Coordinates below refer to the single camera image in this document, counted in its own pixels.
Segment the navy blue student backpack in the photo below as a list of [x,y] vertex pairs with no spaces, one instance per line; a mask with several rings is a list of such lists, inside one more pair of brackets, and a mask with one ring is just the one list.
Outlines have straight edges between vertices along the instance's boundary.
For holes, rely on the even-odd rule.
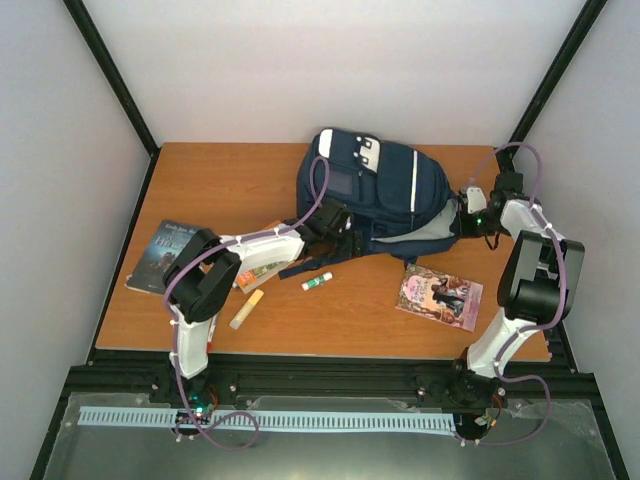
[[[368,133],[325,128],[311,141],[296,177],[296,213],[318,196],[366,217],[367,255],[406,263],[449,250],[459,239],[458,200],[442,166],[419,150]],[[303,259],[286,279],[349,260]]]

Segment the pink Taming Shrew book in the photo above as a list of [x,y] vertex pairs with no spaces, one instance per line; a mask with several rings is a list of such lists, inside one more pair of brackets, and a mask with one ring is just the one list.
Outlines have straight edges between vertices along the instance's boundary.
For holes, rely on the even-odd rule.
[[459,276],[410,264],[402,279],[396,308],[424,319],[473,332],[483,286]]

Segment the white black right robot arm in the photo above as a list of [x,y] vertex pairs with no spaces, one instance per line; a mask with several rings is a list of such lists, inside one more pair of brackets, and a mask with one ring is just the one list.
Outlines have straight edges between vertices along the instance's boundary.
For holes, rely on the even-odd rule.
[[470,186],[460,194],[460,236],[483,238],[490,249],[508,235],[513,249],[497,287],[498,310],[482,336],[454,362],[447,386],[461,407],[489,405],[500,376],[534,333],[554,327],[572,309],[585,256],[583,243],[561,235],[541,205],[523,194],[523,176],[497,175],[488,197]]

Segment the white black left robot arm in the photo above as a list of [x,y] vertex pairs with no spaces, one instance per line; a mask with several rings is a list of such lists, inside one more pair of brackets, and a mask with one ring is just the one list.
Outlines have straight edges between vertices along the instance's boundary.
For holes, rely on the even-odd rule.
[[287,265],[308,257],[349,260],[363,254],[363,234],[347,207],[335,200],[316,203],[300,219],[238,236],[196,231],[162,277],[163,305],[172,316],[169,354],[178,372],[172,388],[186,402],[208,390],[203,373],[218,314],[237,277],[272,263]]

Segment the green white glue stick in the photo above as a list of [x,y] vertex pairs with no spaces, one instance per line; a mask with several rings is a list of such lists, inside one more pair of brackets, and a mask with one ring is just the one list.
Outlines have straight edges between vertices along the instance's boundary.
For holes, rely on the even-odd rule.
[[310,289],[314,289],[318,286],[324,285],[326,282],[330,281],[333,278],[331,272],[324,272],[321,275],[318,275],[304,283],[301,284],[301,288],[304,291],[308,291]]

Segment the yellow highlighter marker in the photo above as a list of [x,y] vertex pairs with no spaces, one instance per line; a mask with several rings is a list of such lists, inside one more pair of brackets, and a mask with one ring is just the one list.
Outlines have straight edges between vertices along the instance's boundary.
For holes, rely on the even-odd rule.
[[243,322],[247,319],[247,317],[251,314],[256,305],[263,298],[264,292],[260,289],[256,289],[252,295],[248,298],[248,300],[244,303],[244,305],[240,308],[240,310],[233,317],[229,326],[237,330],[243,324]]

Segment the orange Treehouse book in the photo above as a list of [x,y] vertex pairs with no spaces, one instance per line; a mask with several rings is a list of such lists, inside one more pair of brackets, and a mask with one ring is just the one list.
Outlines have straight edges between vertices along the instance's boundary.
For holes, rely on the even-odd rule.
[[284,233],[287,227],[276,221],[236,238],[231,250],[240,256],[242,263],[234,285],[243,293],[255,290],[295,260],[300,242],[296,232]]

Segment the red white marker pen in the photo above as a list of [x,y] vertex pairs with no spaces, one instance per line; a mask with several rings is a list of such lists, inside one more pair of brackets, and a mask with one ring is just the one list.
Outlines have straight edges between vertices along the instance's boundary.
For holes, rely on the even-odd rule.
[[218,315],[215,315],[214,317],[212,317],[209,328],[208,328],[207,344],[206,344],[207,353],[211,351],[213,336],[217,326],[217,318],[218,318]]

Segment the dark blue Heights book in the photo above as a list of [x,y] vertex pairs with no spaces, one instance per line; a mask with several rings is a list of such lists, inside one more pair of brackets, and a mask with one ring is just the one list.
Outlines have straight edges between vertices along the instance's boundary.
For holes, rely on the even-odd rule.
[[200,226],[162,220],[125,286],[133,291],[163,295],[164,273],[200,229]]

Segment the black aluminium frame rail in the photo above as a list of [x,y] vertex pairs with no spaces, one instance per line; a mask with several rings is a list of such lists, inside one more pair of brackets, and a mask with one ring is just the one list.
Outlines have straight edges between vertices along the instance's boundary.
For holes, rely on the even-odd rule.
[[214,354],[207,369],[183,384],[161,353],[99,350],[69,370],[62,393],[143,393],[154,403],[219,403],[244,408],[264,396],[384,398],[443,411],[480,410],[498,383],[456,387],[450,361],[371,360]]

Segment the black right corner post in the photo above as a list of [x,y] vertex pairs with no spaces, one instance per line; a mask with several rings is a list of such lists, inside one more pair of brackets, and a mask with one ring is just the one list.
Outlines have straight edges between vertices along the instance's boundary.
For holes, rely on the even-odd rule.
[[587,0],[584,2],[513,130],[509,138],[510,142],[524,142],[526,140],[607,3],[607,0]]

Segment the black corner post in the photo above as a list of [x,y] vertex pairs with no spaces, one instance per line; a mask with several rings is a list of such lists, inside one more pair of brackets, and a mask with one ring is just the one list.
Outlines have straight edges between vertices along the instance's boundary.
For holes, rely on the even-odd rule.
[[150,159],[156,158],[161,148],[158,146],[144,120],[85,2],[81,0],[63,0],[63,4],[118,100],[148,157]]
[[513,130],[509,138],[510,142],[524,142],[526,140],[607,3],[607,0],[587,0],[584,2]]

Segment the black left corner post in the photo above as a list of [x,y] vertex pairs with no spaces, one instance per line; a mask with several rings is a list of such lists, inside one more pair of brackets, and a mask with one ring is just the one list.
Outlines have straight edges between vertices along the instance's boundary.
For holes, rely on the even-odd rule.
[[148,157],[150,159],[156,158],[161,148],[158,146],[144,120],[85,2],[81,0],[63,0],[63,4],[118,100]]

